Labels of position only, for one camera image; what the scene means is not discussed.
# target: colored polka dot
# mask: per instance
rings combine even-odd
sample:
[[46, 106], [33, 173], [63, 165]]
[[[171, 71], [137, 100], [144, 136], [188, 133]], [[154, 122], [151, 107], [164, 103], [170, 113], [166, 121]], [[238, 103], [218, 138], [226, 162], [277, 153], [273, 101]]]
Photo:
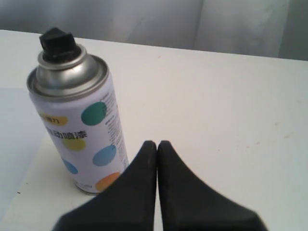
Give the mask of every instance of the colored polka dot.
[[67, 149], [73, 151], [80, 151], [86, 147], [86, 142], [83, 139], [78, 139], [78, 140], [64, 139], [62, 142]]
[[99, 182], [96, 183], [95, 187], [97, 191], [103, 191], [106, 188], [108, 188], [109, 185], [111, 185], [118, 177], [120, 176], [119, 172], [115, 172], [113, 174], [110, 174], [107, 177], [104, 177]]
[[64, 160], [63, 158], [62, 158], [62, 160], [63, 160], [63, 163], [65, 164], [67, 170], [68, 170], [70, 173], [72, 173], [72, 174], [77, 174], [77, 173], [78, 173], [78, 170], [77, 170], [77, 168], [76, 168], [74, 165], [72, 165], [72, 164], [69, 163], [68, 161]]
[[116, 147], [114, 145], [107, 146], [101, 149], [95, 156], [93, 157], [93, 164], [96, 166], [105, 166], [114, 159], [116, 155]]
[[81, 120], [85, 125], [94, 126], [105, 118], [107, 107], [103, 102], [96, 102], [87, 107], [82, 115]]

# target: white tabletop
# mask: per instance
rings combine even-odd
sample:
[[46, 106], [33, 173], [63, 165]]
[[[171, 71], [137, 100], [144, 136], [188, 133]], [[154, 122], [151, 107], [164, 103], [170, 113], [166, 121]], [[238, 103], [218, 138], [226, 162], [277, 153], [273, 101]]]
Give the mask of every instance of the white tabletop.
[[[10, 95], [21, 97], [15, 91], [26, 96], [26, 77], [41, 50], [38, 37], [0, 31], [0, 92], [7, 95], [1, 105]], [[257, 211], [269, 230], [307, 229], [308, 62], [77, 42], [102, 57], [113, 73], [130, 160], [144, 140], [169, 140], [197, 176]], [[37, 126], [31, 134], [42, 125], [34, 109], [29, 111], [27, 120]], [[0, 230], [50, 230], [62, 213], [91, 198], [73, 186], [50, 138], [42, 134], [33, 139], [31, 164], [19, 172], [19, 193], [11, 198], [0, 193], [0, 201], [9, 201]], [[2, 158], [14, 151], [12, 145], [6, 149]], [[2, 186], [14, 177], [13, 170]], [[155, 212], [154, 229], [160, 231], [158, 200]]]

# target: white label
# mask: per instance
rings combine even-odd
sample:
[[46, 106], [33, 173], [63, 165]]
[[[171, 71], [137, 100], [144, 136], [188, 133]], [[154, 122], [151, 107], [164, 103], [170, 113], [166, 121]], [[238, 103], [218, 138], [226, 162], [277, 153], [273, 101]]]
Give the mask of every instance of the white label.
[[128, 166], [112, 76], [85, 98], [46, 102], [30, 93], [76, 185], [88, 193], [107, 188]]

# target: spray cap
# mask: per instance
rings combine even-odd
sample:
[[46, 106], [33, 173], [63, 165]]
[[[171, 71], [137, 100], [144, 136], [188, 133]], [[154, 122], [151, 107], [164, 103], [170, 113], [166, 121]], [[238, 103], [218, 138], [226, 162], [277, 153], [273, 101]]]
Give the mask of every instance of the spray cap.
[[65, 33], [56, 27], [45, 32], [39, 40], [44, 50], [43, 59], [48, 63], [67, 63], [81, 54], [72, 33]]

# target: green dot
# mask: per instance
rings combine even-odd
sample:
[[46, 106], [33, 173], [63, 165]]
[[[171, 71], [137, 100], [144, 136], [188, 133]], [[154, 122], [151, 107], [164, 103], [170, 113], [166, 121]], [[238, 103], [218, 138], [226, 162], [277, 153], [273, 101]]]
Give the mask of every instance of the green dot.
[[81, 120], [84, 124], [94, 126], [105, 118], [107, 107], [103, 102], [97, 102], [87, 107], [82, 115]]

